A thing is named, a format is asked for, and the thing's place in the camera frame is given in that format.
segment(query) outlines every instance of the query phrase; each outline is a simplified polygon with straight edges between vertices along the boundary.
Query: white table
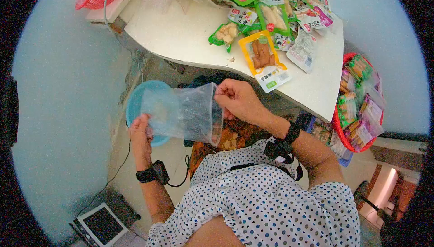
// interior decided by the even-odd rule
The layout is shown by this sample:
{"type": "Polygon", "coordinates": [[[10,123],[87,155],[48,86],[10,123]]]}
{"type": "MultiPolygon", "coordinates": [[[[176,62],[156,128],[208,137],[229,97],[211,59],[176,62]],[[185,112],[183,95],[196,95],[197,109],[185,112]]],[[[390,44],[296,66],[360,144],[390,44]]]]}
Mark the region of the white table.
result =
{"type": "MultiPolygon", "coordinates": [[[[175,1],[164,10],[143,1],[131,0],[119,16],[127,22],[125,31],[145,49],[173,62],[252,77],[237,41],[232,45],[230,54],[224,46],[208,42],[209,35],[226,22],[228,9],[184,1],[183,5],[189,4],[184,12],[175,1]]],[[[285,52],[277,51],[292,80],[275,91],[315,116],[331,122],[342,72],[342,21],[335,18],[333,33],[318,36],[317,42],[318,52],[311,74],[299,69],[285,52]]]]}

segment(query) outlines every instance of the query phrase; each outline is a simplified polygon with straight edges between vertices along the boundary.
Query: black cable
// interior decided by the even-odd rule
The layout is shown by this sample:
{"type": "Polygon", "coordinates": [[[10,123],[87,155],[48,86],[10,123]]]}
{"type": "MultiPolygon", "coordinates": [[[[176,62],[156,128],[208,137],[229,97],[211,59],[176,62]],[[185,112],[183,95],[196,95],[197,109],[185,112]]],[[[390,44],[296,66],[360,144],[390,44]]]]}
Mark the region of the black cable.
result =
{"type": "Polygon", "coordinates": [[[123,166],[123,165],[125,164],[125,162],[127,161],[127,158],[128,158],[128,156],[130,155],[130,151],[131,151],[131,140],[130,140],[130,143],[129,143],[129,145],[128,145],[128,153],[127,153],[127,157],[125,158],[125,160],[124,160],[124,162],[122,163],[122,165],[119,167],[119,169],[118,169],[118,171],[116,172],[115,176],[107,182],[106,186],[105,186],[102,190],[100,190],[100,192],[97,193],[97,194],[93,197],[92,201],[90,201],[90,203],[88,203],[87,206],[85,206],[82,210],[80,210],[80,212],[77,214],[77,217],[79,217],[79,216],[80,216],[80,213],[81,213],[84,209],[86,209],[88,206],[90,206],[90,205],[92,204],[92,202],[95,200],[95,198],[96,198],[98,195],[100,195],[101,192],[103,192],[103,190],[106,189],[106,187],[110,184],[110,182],[113,181],[113,179],[115,179],[116,175],[119,173],[119,171],[121,170],[122,166],[123,166]]]}
{"type": "Polygon", "coordinates": [[[177,188],[177,187],[182,186],[182,184],[184,184],[184,182],[187,180],[188,170],[190,169],[190,167],[189,167],[189,165],[188,165],[188,163],[190,162],[190,158],[188,157],[188,155],[185,156],[184,162],[185,162],[185,164],[187,165],[187,172],[185,173],[184,181],[182,181],[181,184],[176,185],[176,186],[171,185],[170,183],[167,183],[167,185],[171,186],[172,188],[177,188]]]}

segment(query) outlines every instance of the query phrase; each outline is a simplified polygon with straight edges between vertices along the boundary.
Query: electronic device on floor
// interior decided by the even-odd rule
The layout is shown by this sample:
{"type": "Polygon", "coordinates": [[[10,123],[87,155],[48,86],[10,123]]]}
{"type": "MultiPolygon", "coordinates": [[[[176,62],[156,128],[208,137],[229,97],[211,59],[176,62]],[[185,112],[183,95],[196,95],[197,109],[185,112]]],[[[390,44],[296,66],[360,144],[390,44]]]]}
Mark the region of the electronic device on floor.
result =
{"type": "Polygon", "coordinates": [[[74,226],[88,246],[96,247],[110,247],[128,232],[106,203],[74,219],[74,226]]]}

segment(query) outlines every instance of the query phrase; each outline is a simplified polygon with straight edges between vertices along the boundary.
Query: yellow snack package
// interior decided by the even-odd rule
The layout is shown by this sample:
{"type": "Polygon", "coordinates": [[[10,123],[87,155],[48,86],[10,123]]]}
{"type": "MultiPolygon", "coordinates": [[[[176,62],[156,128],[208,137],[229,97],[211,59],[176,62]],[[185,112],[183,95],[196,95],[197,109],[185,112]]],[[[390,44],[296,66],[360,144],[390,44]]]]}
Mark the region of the yellow snack package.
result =
{"type": "Polygon", "coordinates": [[[273,40],[267,30],[242,38],[238,44],[250,72],[266,93],[291,79],[286,66],[279,62],[273,40]]]}

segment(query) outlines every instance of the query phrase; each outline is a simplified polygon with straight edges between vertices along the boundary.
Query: patterned cloth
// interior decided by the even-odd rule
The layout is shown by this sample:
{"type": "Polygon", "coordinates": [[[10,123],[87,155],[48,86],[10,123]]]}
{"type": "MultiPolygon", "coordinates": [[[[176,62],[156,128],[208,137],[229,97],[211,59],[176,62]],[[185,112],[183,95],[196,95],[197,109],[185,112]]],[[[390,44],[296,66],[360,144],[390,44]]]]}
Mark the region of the patterned cloth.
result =
{"type": "Polygon", "coordinates": [[[360,224],[350,188],[327,182],[303,190],[291,178],[296,162],[266,157],[267,142],[206,156],[171,217],[151,226],[146,246],[182,246],[221,215],[249,246],[359,246],[360,224]],[[256,165],[230,170],[244,163],[256,165]],[[284,166],[291,176],[276,166],[284,166]]]}

